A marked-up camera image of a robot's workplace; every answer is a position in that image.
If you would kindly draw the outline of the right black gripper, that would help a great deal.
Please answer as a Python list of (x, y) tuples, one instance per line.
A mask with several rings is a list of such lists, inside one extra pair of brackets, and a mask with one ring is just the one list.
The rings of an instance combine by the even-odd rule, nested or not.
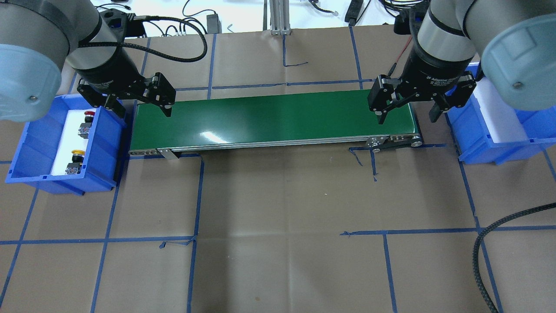
[[(463, 62), (440, 60), (420, 47), (413, 47), (400, 78), (377, 76), (367, 96), (369, 110), (377, 116), (378, 124), (383, 125), (393, 109), (401, 108), (410, 101), (433, 99), (429, 119), (436, 123), (443, 113), (453, 107), (464, 107), (477, 86), (473, 74), (461, 77), (462, 73)], [(454, 85), (451, 94), (443, 94)]]

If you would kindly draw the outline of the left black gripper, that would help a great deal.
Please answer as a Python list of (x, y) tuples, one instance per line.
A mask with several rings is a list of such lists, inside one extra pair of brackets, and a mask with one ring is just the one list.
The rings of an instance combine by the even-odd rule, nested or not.
[(137, 99), (172, 115), (175, 88), (162, 73), (143, 77), (121, 47), (85, 47), (71, 53), (71, 67), (81, 76), (77, 91), (93, 108), (104, 107), (120, 119), (126, 110), (120, 99)]

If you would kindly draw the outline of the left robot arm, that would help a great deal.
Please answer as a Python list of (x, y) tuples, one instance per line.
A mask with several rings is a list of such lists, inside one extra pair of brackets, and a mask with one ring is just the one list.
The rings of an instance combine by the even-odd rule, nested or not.
[(80, 75), (78, 93), (91, 107), (124, 117), (120, 100), (157, 105), (169, 117), (175, 90), (161, 73), (146, 78), (123, 48), (139, 20), (99, 12), (88, 0), (1, 2), (1, 119), (35, 121), (50, 109), (64, 65)]

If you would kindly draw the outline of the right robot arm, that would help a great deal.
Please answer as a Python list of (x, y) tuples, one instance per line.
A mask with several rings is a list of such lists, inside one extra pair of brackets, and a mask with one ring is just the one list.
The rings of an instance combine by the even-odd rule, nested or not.
[(442, 113), (464, 107), (486, 77), (517, 110), (555, 105), (555, 2), (553, 0), (427, 0), (403, 9), (396, 34), (413, 47), (400, 77), (379, 75), (368, 95), (384, 123), (393, 109), (433, 101)]

